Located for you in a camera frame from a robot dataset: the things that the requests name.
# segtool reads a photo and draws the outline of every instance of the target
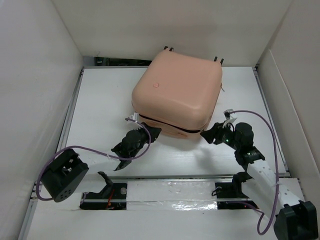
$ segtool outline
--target suitcase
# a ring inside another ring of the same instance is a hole
[[[194,139],[207,129],[222,87],[222,62],[164,48],[132,91],[139,120],[162,133]]]

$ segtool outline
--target screw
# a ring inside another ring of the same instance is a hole
[[[122,187],[122,188],[120,189],[120,193],[121,193],[122,195],[127,194],[127,189],[126,189],[125,187]]]

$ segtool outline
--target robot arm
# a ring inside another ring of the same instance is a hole
[[[230,113],[226,111],[224,114],[227,121],[215,123],[210,130],[203,131],[201,136],[209,144],[224,143],[235,150],[235,159],[245,172],[233,176],[234,190],[251,198],[267,217],[271,218],[274,212],[276,218],[272,224],[279,240],[317,239],[315,206],[310,201],[303,202],[285,185],[279,184],[276,173],[271,170],[262,153],[253,146],[252,127],[244,122],[233,127],[228,123]]]

